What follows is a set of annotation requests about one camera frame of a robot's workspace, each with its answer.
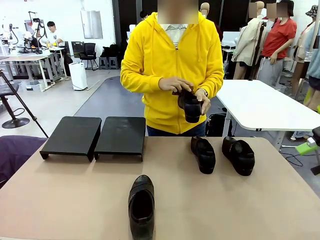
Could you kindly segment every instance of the floor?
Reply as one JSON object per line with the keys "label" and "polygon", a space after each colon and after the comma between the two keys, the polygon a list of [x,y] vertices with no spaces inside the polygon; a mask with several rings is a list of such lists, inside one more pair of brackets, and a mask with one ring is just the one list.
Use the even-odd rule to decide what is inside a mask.
{"label": "floor", "polygon": [[[62,117],[73,116],[105,79],[119,75],[120,70],[87,70],[88,90],[74,91],[72,82],[69,80],[59,81],[56,85],[44,92],[39,90],[26,91],[21,88],[18,93],[33,115],[37,117],[38,122],[45,132],[50,136]],[[22,107],[16,96],[8,96],[8,103],[12,110]],[[30,123],[13,129],[4,129],[0,127],[0,136],[25,135],[45,137],[27,112],[19,117],[29,118]],[[6,110],[0,112],[1,125],[10,119],[11,117]]]}
{"label": "floor", "polygon": [[[281,83],[290,87],[289,78],[283,77]],[[306,93],[308,83],[306,82],[303,87],[303,94]],[[141,102],[142,94],[132,93],[125,90],[120,83],[120,77],[115,76],[107,79],[97,91],[80,107],[75,113],[75,116],[79,117],[99,117],[102,121],[105,121],[106,117],[143,117],[144,105]],[[223,113],[224,106],[217,97],[211,100],[211,108],[208,114]],[[269,141],[272,140],[272,132],[255,132],[246,130],[235,124],[233,121],[232,133],[235,136],[241,137],[262,137]],[[283,140],[283,145],[297,146],[303,143],[305,140],[297,140],[295,142],[290,141],[292,132],[287,132],[286,137]],[[294,148],[283,148],[282,153],[298,154]],[[320,197],[320,175],[314,176],[310,171],[310,168],[317,165],[315,156],[297,156],[301,160],[304,166],[295,166],[291,164],[295,170],[303,177],[303,179],[310,185],[314,192]]]}

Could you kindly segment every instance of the blue jeans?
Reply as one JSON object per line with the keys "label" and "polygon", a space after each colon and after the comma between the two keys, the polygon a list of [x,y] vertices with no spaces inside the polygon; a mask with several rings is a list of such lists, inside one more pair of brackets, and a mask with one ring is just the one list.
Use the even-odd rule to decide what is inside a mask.
{"label": "blue jeans", "polygon": [[206,121],[191,128],[189,131],[186,131],[181,134],[174,134],[167,131],[162,131],[159,129],[155,129],[150,126],[146,126],[148,131],[148,135],[150,137],[205,137],[206,136]]}

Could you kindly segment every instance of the zipper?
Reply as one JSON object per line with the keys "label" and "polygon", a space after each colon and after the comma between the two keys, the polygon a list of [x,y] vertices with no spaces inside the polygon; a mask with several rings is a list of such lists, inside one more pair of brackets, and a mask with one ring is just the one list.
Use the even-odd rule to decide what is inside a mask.
{"label": "zipper", "polygon": [[[176,76],[179,76],[179,69],[178,69],[178,49],[175,49],[175,70],[176,70]],[[179,123],[179,115],[180,115],[180,108],[179,108],[179,104],[178,101],[176,102],[177,108],[178,108],[178,115],[177,115],[177,122],[178,122],[178,133],[181,133],[181,127],[180,127],[180,123]]]}

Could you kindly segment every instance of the gray pants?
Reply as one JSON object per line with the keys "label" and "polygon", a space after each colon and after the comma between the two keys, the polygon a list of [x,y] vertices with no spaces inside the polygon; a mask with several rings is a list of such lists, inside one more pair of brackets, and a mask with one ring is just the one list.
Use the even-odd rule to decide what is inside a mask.
{"label": "gray pants", "polygon": [[281,76],[283,67],[283,59],[277,60],[274,64],[271,65],[270,59],[262,58],[257,78],[258,80],[269,86],[275,86]]}

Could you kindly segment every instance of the purple cloth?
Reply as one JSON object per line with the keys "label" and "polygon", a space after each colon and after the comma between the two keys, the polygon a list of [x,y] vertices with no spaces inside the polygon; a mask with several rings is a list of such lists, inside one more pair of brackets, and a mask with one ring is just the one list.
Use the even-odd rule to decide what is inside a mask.
{"label": "purple cloth", "polygon": [[47,138],[33,136],[0,137],[0,188],[46,140]]}

